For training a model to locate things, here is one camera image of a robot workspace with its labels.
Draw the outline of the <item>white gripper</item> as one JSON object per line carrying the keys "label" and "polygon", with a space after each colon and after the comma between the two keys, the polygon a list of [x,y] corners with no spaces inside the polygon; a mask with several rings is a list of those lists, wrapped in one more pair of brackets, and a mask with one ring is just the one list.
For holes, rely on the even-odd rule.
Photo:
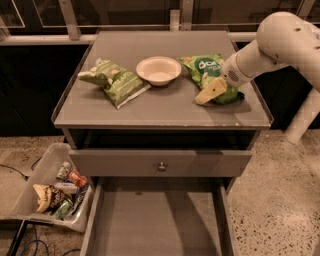
{"label": "white gripper", "polygon": [[234,87],[252,81],[257,76],[286,67],[266,55],[253,40],[241,50],[231,55],[221,66],[222,78],[214,78],[195,97],[195,102],[204,105],[227,91],[227,83]]}

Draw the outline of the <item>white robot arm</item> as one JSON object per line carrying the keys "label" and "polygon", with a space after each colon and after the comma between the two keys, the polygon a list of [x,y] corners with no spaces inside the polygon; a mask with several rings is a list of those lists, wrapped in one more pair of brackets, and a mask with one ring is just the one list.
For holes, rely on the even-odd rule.
{"label": "white robot arm", "polygon": [[285,131],[287,139],[298,142],[320,112],[319,29],[289,12],[276,12],[259,25],[256,38],[229,57],[221,75],[207,83],[195,101],[203,105],[222,95],[229,85],[239,87],[260,74],[291,66],[312,89]]}

